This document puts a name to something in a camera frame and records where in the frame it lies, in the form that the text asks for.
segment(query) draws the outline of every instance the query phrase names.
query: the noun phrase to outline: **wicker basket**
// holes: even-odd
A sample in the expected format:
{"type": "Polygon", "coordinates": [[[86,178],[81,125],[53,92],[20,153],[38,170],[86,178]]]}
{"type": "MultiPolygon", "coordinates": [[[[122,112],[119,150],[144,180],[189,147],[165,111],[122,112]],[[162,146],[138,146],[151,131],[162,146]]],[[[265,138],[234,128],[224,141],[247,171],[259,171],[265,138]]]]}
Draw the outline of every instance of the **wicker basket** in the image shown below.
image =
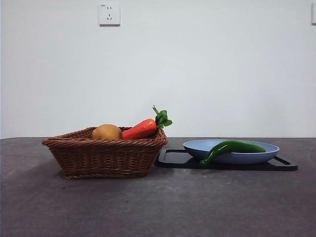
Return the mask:
{"type": "MultiPolygon", "coordinates": [[[[162,147],[168,143],[160,128],[155,134],[142,139],[93,140],[91,134],[95,128],[89,127],[42,141],[59,163],[65,178],[144,177],[162,147]]],[[[122,131],[129,128],[120,127],[122,131]]]]}

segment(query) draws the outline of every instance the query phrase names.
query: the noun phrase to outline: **blue plate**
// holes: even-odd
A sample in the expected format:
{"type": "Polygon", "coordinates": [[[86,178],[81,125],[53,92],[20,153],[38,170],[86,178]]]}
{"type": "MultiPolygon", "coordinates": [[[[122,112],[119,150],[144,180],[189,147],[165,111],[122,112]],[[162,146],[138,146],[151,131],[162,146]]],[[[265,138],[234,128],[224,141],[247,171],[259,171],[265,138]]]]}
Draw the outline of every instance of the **blue plate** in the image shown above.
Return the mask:
{"type": "MultiPolygon", "coordinates": [[[[193,140],[183,143],[185,150],[198,159],[205,159],[207,153],[218,143],[227,141],[228,139],[207,139],[207,140],[193,140]]],[[[223,164],[258,164],[264,163],[273,159],[279,152],[280,148],[262,142],[243,141],[251,142],[263,146],[266,152],[262,153],[225,153],[214,158],[212,162],[223,163],[223,164]]]]}

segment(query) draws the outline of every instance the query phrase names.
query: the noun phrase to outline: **orange carrot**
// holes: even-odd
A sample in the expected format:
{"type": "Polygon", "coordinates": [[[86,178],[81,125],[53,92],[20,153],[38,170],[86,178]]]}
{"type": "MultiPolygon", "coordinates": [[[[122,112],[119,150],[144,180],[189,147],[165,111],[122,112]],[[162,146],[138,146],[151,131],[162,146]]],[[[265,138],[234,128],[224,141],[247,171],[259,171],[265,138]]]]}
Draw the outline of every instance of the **orange carrot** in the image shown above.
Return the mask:
{"type": "Polygon", "coordinates": [[[158,112],[155,106],[153,107],[153,110],[157,114],[156,120],[148,118],[144,121],[141,121],[134,127],[123,131],[123,139],[137,139],[141,137],[146,137],[150,134],[155,133],[157,131],[157,128],[163,128],[164,126],[169,126],[172,124],[172,121],[169,120],[167,117],[166,110],[158,112]]]}

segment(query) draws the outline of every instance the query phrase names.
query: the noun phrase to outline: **wall socket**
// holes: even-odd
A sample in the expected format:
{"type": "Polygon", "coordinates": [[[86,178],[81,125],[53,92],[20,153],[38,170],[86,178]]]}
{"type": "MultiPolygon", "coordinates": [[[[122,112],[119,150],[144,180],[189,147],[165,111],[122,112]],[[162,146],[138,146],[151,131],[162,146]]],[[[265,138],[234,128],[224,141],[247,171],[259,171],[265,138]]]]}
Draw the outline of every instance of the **wall socket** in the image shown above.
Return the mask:
{"type": "Polygon", "coordinates": [[[120,4],[105,3],[99,5],[100,26],[120,26],[120,4]]]}

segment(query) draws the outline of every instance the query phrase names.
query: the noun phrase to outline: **green pepper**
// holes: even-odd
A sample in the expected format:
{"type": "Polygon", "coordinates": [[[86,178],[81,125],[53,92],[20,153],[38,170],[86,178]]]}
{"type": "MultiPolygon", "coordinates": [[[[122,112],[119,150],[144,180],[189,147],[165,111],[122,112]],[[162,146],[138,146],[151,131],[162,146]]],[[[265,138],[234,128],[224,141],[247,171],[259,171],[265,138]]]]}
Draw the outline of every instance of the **green pepper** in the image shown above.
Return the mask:
{"type": "Polygon", "coordinates": [[[251,143],[238,140],[227,140],[215,145],[206,155],[204,160],[200,161],[203,166],[208,165],[215,157],[229,152],[238,153],[261,153],[266,152],[264,147],[251,143]]]}

